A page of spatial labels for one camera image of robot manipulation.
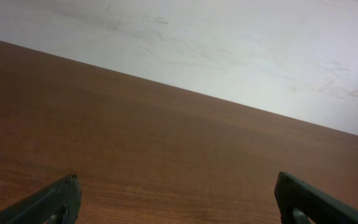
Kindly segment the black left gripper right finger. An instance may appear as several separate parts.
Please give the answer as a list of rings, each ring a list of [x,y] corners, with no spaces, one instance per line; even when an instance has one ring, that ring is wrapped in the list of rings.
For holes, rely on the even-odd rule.
[[[278,174],[274,195],[283,224],[358,224],[358,210],[287,172]]]

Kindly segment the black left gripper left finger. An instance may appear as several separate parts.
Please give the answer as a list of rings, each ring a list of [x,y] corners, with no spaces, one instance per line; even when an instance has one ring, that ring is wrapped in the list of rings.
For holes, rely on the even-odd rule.
[[[78,177],[69,174],[0,211],[0,224],[75,224],[81,207]]]

